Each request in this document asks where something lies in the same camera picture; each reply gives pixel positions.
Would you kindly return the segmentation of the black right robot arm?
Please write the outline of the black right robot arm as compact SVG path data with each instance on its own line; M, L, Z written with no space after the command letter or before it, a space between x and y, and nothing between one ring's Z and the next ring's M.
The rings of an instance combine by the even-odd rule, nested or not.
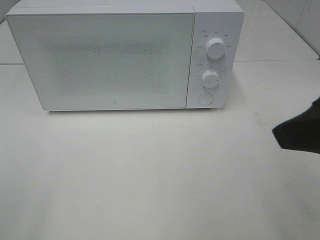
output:
M320 152L320 100L303 113L277 125L272 133L283 149Z

